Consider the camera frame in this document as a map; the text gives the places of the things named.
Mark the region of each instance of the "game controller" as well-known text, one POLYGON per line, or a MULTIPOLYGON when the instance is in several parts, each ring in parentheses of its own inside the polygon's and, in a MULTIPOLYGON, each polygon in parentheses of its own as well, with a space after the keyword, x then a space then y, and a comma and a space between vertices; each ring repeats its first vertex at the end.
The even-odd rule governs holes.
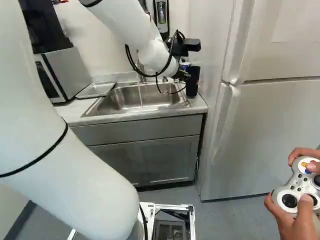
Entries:
POLYGON ((303 194, 308 194, 313 199, 313 221, 318 236, 320 236, 320 174, 310 172, 307 169, 308 163, 319 163, 320 160, 309 156, 297 157, 292 164, 292 176, 284 185, 275 189, 272 193, 272 200, 278 204, 293 218, 297 217, 298 202, 303 194))

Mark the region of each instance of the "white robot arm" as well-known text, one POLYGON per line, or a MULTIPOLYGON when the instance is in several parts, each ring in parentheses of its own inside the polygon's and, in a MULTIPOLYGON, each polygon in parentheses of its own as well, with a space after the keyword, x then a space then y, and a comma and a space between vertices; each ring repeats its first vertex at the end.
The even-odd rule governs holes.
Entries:
MULTIPOLYGON (((81 0, 142 64, 160 71, 169 53, 138 0, 81 0)), ((21 192, 93 240, 125 240, 139 211, 135 188, 85 147, 41 85, 18 0, 0 8, 0 184, 21 192)), ((172 58, 163 73, 174 76, 172 58)))
MULTIPOLYGON (((146 67, 161 71, 169 57, 168 50, 153 20, 138 0, 79 0, 123 43, 138 50, 139 61, 146 67)), ((179 64, 173 57, 163 75, 173 77, 179 64)))

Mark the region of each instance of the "gray floor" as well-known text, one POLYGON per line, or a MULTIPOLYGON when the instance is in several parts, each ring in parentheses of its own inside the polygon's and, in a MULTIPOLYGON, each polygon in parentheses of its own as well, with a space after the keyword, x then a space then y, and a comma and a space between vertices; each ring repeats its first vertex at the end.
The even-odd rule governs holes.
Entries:
MULTIPOLYGON (((142 202, 193 204, 197 240, 279 240, 277 223, 264 207, 265 197, 201 202, 195 186, 140 192, 142 202)), ((71 228, 37 207, 18 240, 66 240, 71 228)), ((76 240, 85 240, 77 236, 76 240)))

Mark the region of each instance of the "cabinet door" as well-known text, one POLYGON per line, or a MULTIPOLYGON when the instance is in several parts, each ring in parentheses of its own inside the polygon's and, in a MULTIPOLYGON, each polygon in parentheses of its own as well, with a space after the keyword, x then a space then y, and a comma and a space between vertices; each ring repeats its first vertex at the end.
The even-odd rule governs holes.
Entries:
POLYGON ((240 78, 320 76, 320 1, 256 0, 240 78))
POLYGON ((194 179, 198 135, 143 141, 139 145, 149 184, 194 179))
POLYGON ((142 163, 139 146, 129 142, 88 147, 134 186, 146 182, 147 170, 142 163))

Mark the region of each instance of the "stainless steel sink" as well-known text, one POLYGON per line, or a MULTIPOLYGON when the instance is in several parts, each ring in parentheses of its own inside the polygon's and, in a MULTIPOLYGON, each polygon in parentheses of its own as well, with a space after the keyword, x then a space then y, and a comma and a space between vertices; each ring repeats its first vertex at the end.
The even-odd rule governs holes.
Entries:
POLYGON ((98 99, 82 117, 190 106, 183 91, 175 93, 181 89, 180 83, 167 82, 158 85, 160 90, 167 94, 159 93, 155 83, 117 83, 106 97, 98 99))

